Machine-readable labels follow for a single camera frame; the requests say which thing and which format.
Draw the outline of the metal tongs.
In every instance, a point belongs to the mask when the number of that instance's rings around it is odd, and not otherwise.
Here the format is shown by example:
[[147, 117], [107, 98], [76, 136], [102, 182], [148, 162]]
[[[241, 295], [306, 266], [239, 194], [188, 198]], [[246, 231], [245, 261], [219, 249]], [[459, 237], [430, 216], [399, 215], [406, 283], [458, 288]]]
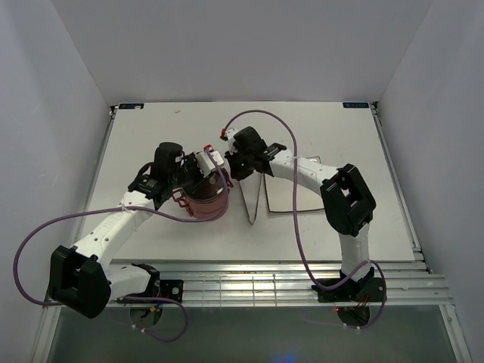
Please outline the metal tongs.
[[256, 224], [262, 192], [262, 180], [263, 174], [255, 172], [248, 178], [237, 182], [247, 221], [249, 222], [250, 226], [254, 226]]

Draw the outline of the grey transparent top lid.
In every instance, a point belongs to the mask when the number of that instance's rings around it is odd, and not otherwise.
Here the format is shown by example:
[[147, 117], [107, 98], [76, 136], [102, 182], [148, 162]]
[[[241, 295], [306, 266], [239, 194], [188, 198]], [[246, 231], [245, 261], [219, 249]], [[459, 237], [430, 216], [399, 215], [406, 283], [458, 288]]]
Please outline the grey transparent top lid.
[[212, 200], [223, 191], [224, 185], [220, 174], [212, 172], [207, 178], [188, 187], [185, 193], [194, 200]]

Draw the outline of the pink lunch bowl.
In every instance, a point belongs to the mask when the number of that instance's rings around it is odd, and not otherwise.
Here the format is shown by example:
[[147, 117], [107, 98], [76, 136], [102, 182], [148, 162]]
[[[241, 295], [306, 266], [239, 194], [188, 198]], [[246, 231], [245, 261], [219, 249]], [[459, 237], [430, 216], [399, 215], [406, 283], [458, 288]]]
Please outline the pink lunch bowl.
[[227, 200], [227, 196], [224, 189], [222, 193], [220, 193], [216, 198], [212, 200], [194, 200], [185, 193], [185, 190], [183, 188], [177, 188], [172, 191], [172, 199], [175, 203], [178, 204], [179, 207], [185, 209], [186, 206], [193, 204], [212, 204], [215, 206], [224, 206]]
[[215, 206], [212, 204], [193, 204], [185, 207], [189, 216], [195, 219], [218, 219], [221, 218], [227, 210], [227, 206]]

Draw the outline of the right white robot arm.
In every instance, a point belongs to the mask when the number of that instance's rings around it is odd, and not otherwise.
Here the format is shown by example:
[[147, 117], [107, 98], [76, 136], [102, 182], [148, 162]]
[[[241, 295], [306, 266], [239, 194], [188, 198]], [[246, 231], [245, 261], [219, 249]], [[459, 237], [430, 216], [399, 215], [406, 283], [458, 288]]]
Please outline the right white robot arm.
[[327, 222], [340, 239], [342, 262], [337, 279], [313, 281], [319, 301], [366, 297], [374, 278], [368, 233], [376, 201], [358, 168], [352, 164], [336, 168], [296, 157], [282, 144], [266, 144], [251, 126], [223, 130], [221, 138], [228, 144], [225, 158], [233, 179], [241, 181], [258, 172], [291, 181], [294, 188], [306, 188], [321, 198]]

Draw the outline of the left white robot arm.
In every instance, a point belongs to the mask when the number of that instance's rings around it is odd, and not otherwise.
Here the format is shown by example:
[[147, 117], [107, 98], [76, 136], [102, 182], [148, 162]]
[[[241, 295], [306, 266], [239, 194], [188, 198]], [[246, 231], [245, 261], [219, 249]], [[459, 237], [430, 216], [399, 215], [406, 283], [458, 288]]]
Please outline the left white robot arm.
[[49, 297], [87, 318], [97, 317], [113, 300], [134, 296], [154, 301], [160, 295], [160, 273], [143, 264], [111, 268], [112, 259], [175, 189], [199, 186], [223, 164], [212, 147], [185, 154], [180, 144], [159, 144], [153, 160], [139, 169], [118, 206], [84, 238], [51, 254]]

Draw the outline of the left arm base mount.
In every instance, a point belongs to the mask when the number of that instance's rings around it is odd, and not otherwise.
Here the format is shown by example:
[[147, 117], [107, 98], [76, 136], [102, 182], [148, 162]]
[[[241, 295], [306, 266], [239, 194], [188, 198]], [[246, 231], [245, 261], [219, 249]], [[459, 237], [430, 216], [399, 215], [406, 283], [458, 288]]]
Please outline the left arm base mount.
[[183, 301], [184, 281], [181, 279], [159, 280], [154, 285], [156, 297], [172, 299], [181, 303]]

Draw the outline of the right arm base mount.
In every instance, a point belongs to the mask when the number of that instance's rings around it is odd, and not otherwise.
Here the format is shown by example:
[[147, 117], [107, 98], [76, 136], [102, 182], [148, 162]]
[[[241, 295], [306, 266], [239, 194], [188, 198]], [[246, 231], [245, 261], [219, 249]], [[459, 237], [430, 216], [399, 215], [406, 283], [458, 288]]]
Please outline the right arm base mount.
[[386, 299], [384, 292], [383, 279], [374, 276], [374, 267], [370, 267], [369, 272], [358, 281], [349, 279], [341, 287], [334, 290], [322, 290], [315, 284], [312, 289], [318, 294], [320, 303], [339, 303], [339, 302], [367, 302], [381, 303]]

